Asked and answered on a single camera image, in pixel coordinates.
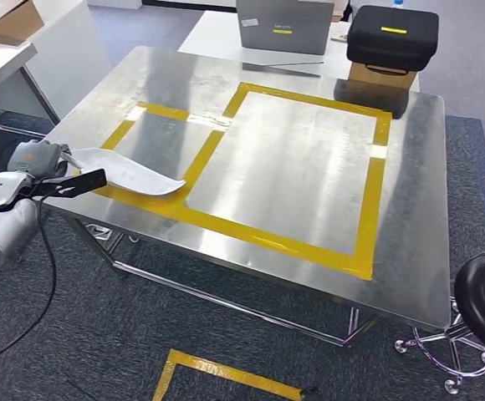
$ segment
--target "yellow tape square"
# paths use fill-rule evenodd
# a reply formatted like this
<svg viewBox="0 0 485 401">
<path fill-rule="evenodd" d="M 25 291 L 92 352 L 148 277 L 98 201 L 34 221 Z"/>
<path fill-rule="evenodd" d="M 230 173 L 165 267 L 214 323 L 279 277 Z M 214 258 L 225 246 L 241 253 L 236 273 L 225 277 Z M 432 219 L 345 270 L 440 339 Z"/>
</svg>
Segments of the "yellow tape square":
<svg viewBox="0 0 485 401">
<path fill-rule="evenodd" d="M 229 131 L 229 123 L 227 121 L 235 117 L 239 108 L 243 105 L 246 95 L 249 92 L 376 118 L 375 129 L 372 140 L 372 149 L 360 210 L 360 221 L 356 233 L 353 252 L 351 255 L 330 251 L 320 246 L 313 246 L 302 241 L 296 241 L 292 238 L 279 236 L 270 232 L 236 223 L 234 221 L 228 221 L 202 211 L 193 210 L 185 205 L 186 198 L 217 149 L 225 132 Z M 387 141 L 389 139 L 391 121 L 390 113 L 356 104 L 347 104 L 336 100 L 289 92 L 283 89 L 241 83 L 226 106 L 222 116 L 218 116 L 218 119 L 212 121 L 212 123 L 211 118 L 190 114 L 188 111 L 172 109 L 157 104 L 139 103 L 136 108 L 129 113 L 128 118 L 122 122 L 111 136 L 106 140 L 106 142 L 102 145 L 102 148 L 113 149 L 122 140 L 124 135 L 129 132 L 141 113 L 152 113 L 169 119 L 187 121 L 187 123 L 203 123 L 208 124 L 208 126 L 213 126 L 214 129 L 196 157 L 194 157 L 194 160 L 190 163 L 189 168 L 181 177 L 187 183 L 175 193 L 156 198 L 153 196 L 135 194 L 113 186 L 101 188 L 101 190 L 98 190 L 97 193 L 129 206 L 138 207 L 145 211 L 199 226 L 206 230 L 216 231 L 237 240 L 336 269 L 364 280 L 370 280 L 372 278 L 372 257 L 375 252 L 378 223 L 380 195 L 382 189 L 384 168 L 385 166 Z"/>
</svg>

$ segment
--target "black carrying case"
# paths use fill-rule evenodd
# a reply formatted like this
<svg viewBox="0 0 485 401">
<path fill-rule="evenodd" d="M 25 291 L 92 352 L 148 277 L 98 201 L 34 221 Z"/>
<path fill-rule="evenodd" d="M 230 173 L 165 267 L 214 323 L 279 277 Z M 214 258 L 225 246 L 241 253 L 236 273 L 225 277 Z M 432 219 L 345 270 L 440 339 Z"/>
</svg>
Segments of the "black carrying case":
<svg viewBox="0 0 485 401">
<path fill-rule="evenodd" d="M 363 6 L 348 31 L 347 57 L 353 63 L 421 71 L 437 49 L 437 14 Z"/>
</svg>

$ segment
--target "yellow tape on floor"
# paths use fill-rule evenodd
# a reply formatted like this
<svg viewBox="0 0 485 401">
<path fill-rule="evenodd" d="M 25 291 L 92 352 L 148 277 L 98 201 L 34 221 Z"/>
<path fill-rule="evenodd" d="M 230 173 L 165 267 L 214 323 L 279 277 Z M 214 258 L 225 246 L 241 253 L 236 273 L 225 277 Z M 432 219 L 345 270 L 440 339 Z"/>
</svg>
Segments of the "yellow tape on floor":
<svg viewBox="0 0 485 401">
<path fill-rule="evenodd" d="M 286 384 L 275 382 L 270 378 L 263 378 L 253 373 L 247 373 L 239 369 L 230 368 L 220 363 L 211 362 L 207 359 L 193 357 L 186 353 L 181 353 L 171 349 L 168 354 L 164 368 L 160 375 L 152 401 L 162 401 L 167 392 L 174 369 L 177 365 L 193 368 L 200 372 L 212 374 L 220 378 L 227 378 L 233 382 L 241 383 L 249 387 L 264 390 L 267 393 L 273 393 L 286 399 L 298 401 L 300 399 L 300 388 L 288 386 Z"/>
<path fill-rule="evenodd" d="M 224 112 L 222 114 L 222 118 L 227 119 L 228 121 L 234 118 L 236 112 L 245 101 L 246 95 L 250 92 L 266 94 L 295 102 L 313 104 L 320 107 L 337 109 L 349 113 L 362 114 L 376 119 L 372 140 L 374 152 L 372 152 L 372 157 L 369 162 L 363 197 L 360 209 L 360 221 L 352 255 L 330 251 L 285 236 L 278 236 L 270 232 L 236 223 L 234 221 L 227 221 L 217 216 L 212 216 L 202 211 L 195 211 L 186 206 L 186 198 L 190 193 L 193 187 L 194 187 L 196 181 L 198 181 L 200 174 L 206 168 L 218 144 L 221 143 L 224 135 L 225 135 L 225 131 L 218 129 L 212 130 L 202 148 L 194 157 L 192 163 L 190 163 L 188 169 L 181 177 L 187 183 L 174 194 L 156 198 L 110 186 L 97 190 L 96 193 L 166 218 L 183 221 L 206 230 L 216 231 L 253 245 L 262 246 L 289 256 L 337 269 L 364 280 L 370 280 L 372 273 L 372 257 L 375 251 L 380 195 L 386 161 L 385 158 L 387 155 L 387 141 L 389 139 L 391 114 L 356 104 L 348 104 L 261 85 L 241 83 L 227 106 L 226 106 Z M 132 117 L 129 116 L 124 120 L 101 147 L 103 149 L 113 149 L 125 134 L 129 132 L 134 122 L 137 120 L 137 116 L 143 111 L 181 121 L 187 121 L 189 116 L 191 115 L 184 110 L 141 102 L 137 108 L 130 113 Z"/>
</svg>

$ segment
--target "cardboard box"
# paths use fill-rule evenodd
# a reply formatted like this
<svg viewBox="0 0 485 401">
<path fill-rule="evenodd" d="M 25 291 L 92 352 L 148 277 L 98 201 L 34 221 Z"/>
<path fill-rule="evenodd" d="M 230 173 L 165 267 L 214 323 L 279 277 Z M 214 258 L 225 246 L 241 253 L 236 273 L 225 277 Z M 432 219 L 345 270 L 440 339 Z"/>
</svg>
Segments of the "cardboard box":
<svg viewBox="0 0 485 401">
<path fill-rule="evenodd" d="M 394 88 L 409 89 L 418 73 L 415 71 L 401 71 L 383 67 L 368 68 L 360 63 L 352 63 L 348 79 L 369 82 L 369 84 L 393 86 Z"/>
<path fill-rule="evenodd" d="M 33 0 L 0 0 L 0 36 L 26 40 L 44 26 Z"/>
</svg>

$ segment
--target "white paper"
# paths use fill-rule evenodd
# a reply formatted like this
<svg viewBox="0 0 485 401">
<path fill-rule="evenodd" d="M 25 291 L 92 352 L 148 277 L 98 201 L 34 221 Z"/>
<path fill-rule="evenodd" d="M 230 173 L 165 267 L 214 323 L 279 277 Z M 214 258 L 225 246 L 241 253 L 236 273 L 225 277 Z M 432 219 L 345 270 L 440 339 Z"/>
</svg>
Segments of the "white paper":
<svg viewBox="0 0 485 401">
<path fill-rule="evenodd" d="M 332 23 L 332 40 L 337 40 L 338 42 L 347 42 L 348 30 L 350 28 L 350 23 L 340 21 L 338 23 Z"/>
<path fill-rule="evenodd" d="M 113 150 L 89 148 L 73 150 L 71 153 L 72 157 L 63 154 L 63 159 L 81 169 L 81 172 L 102 168 L 107 182 L 138 194 L 167 195 L 185 185 L 184 180 L 172 180 Z"/>
<path fill-rule="evenodd" d="M 259 21 L 258 21 L 258 18 L 252 18 L 252 19 L 243 19 L 240 21 L 240 23 L 245 27 L 257 27 L 259 25 Z"/>
</svg>

